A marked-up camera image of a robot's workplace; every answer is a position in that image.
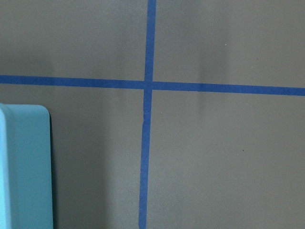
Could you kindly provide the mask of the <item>light blue plastic bin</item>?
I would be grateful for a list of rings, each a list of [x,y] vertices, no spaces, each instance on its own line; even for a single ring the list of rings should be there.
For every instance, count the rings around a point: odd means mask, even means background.
[[[0,227],[53,228],[50,114],[0,105]]]

